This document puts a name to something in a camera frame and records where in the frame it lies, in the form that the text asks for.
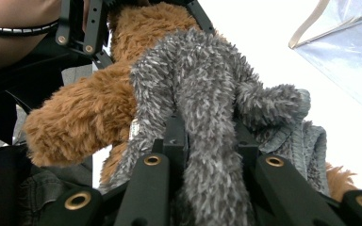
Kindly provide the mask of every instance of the wire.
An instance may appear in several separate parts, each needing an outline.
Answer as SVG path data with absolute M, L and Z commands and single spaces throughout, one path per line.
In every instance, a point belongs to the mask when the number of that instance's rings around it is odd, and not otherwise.
M 57 29 L 58 21 L 41 25 L 41 26 L 30 26 L 22 28 L 4 28 L 0 27 L 0 36 L 38 36 L 41 34 L 49 33 L 50 31 Z

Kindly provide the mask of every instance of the plush toy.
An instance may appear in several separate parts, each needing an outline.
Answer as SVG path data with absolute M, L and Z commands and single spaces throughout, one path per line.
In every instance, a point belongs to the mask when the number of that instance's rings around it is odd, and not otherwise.
M 37 166 L 67 166 L 112 145 L 101 182 L 107 181 L 126 147 L 136 102 L 131 65 L 156 41 L 175 30 L 198 27 L 180 6 L 125 6 L 109 15 L 114 64 L 61 88 L 26 118 L 29 156 Z
M 182 7 L 124 7 L 109 21 L 115 63 L 62 88 L 27 117 L 24 129 L 35 165 L 79 163 L 112 144 L 101 179 L 106 192 L 129 179 L 140 150 L 149 152 L 153 140 L 162 137 L 166 117 L 177 109 L 192 140 L 178 202 L 191 211 L 179 221 L 246 225 L 254 220 L 233 150 L 231 118 L 237 106 L 263 153 L 289 159 L 308 183 L 328 194 L 325 131 L 304 121 L 307 91 L 292 85 L 263 88 L 237 48 L 200 32 Z M 128 142 L 136 113 L 140 132 Z

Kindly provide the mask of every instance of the gray plush toy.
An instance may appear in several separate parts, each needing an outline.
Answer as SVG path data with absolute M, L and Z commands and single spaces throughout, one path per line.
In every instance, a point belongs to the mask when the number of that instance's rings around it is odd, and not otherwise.
M 290 159 L 316 189 L 327 192 L 325 149 L 314 150 L 316 137 L 324 133 L 303 121 L 310 108 L 308 92 L 292 85 L 263 88 L 245 57 L 224 38 L 195 29 L 168 35 L 133 66 L 131 81 L 140 130 L 102 192 L 130 179 L 137 159 L 151 152 L 155 139 L 163 138 L 165 121 L 178 111 L 190 140 L 179 197 L 185 203 L 181 207 L 190 206 L 190 211 L 177 223 L 254 225 L 235 152 L 236 107 L 263 153 Z

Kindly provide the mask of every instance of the translucent plastic sheet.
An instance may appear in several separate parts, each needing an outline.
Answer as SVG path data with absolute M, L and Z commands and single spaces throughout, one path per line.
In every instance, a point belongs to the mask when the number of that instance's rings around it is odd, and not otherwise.
M 289 47 L 362 104 L 362 0 L 320 0 Z

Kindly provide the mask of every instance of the brown fur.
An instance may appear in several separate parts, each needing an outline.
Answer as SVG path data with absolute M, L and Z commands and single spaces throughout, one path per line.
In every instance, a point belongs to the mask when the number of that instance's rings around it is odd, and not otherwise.
M 102 183 L 107 182 L 121 159 L 136 112 L 128 81 L 130 66 L 167 33 L 198 27 L 185 8 L 165 3 L 124 7 L 111 13 L 109 22 L 115 63 L 61 88 L 42 108 L 33 110 L 24 125 L 29 156 L 37 166 L 79 163 L 112 144 Z
M 350 190 L 357 190 L 354 186 L 352 176 L 355 173 L 349 170 L 342 170 L 343 167 L 333 167 L 327 164 L 327 180 L 330 189 L 330 196 L 334 200 L 341 202 L 343 195 Z

